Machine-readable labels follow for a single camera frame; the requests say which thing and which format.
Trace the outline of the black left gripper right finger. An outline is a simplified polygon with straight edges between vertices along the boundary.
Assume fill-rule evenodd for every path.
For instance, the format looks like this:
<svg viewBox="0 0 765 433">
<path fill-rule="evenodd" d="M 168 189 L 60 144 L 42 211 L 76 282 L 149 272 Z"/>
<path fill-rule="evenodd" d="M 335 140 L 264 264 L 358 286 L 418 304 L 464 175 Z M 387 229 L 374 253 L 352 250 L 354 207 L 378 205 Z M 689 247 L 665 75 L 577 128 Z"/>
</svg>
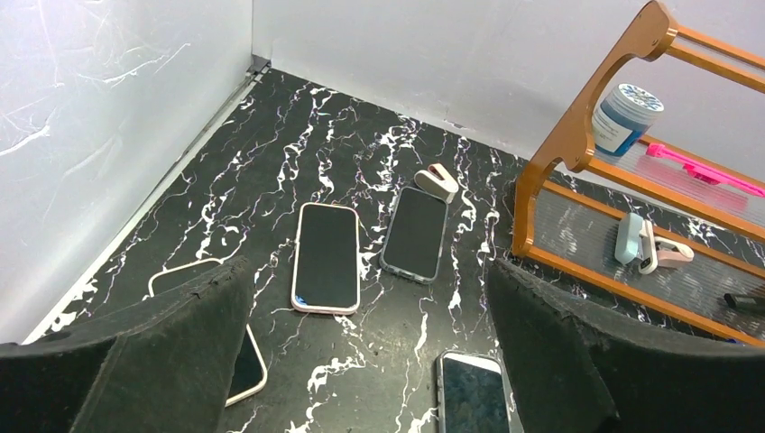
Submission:
<svg viewBox="0 0 765 433">
<path fill-rule="evenodd" d="M 764 351 L 581 299 L 504 260 L 487 298 L 528 432 L 761 432 Z"/>
</svg>

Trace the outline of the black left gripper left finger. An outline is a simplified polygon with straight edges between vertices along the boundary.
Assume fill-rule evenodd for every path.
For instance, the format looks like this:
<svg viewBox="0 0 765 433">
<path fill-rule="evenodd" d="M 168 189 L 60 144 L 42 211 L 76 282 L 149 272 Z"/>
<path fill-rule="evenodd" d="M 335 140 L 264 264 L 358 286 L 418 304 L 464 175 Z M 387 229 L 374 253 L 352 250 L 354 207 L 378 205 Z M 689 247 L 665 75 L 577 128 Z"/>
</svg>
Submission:
<svg viewBox="0 0 765 433">
<path fill-rule="evenodd" d="M 150 299 L 1 347 L 4 432 L 213 432 L 254 293 L 237 256 Z"/>
</svg>

